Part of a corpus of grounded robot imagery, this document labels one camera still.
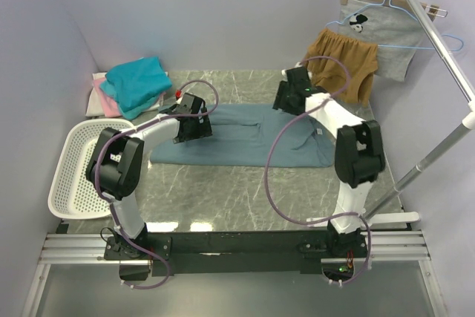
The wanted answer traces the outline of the grey-blue t shirt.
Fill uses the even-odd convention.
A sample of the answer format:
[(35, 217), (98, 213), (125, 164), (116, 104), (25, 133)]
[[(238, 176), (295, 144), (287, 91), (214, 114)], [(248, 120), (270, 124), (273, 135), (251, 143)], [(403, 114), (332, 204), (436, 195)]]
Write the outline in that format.
[[(266, 164), (282, 128), (295, 117), (270, 104), (222, 104), (210, 114), (212, 136), (185, 143), (167, 141), (154, 148), (152, 163), (194, 166)], [(292, 124), (279, 139), (271, 167), (326, 168), (334, 161), (334, 145), (325, 128), (311, 117)]]

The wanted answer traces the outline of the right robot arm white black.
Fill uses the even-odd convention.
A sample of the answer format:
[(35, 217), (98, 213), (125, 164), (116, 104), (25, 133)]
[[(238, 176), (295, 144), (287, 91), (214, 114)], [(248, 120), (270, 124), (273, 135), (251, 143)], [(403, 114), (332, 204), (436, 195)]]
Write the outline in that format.
[(352, 114), (323, 88), (312, 87), (305, 67), (283, 71), (273, 108), (297, 118), (311, 117), (335, 138), (334, 168), (340, 181), (326, 248), (335, 257), (364, 248), (359, 215), (373, 183), (385, 169), (381, 129), (375, 120)]

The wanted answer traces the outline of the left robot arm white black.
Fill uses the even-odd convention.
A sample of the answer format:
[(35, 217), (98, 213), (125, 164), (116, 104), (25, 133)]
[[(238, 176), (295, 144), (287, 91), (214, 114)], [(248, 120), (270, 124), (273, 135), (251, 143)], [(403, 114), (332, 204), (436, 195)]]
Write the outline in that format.
[(161, 143), (210, 136), (206, 102), (189, 93), (136, 128), (107, 127), (100, 132), (85, 176), (110, 206), (114, 230), (123, 238), (122, 250), (128, 257), (141, 258), (148, 250), (148, 230), (135, 198), (144, 155)]

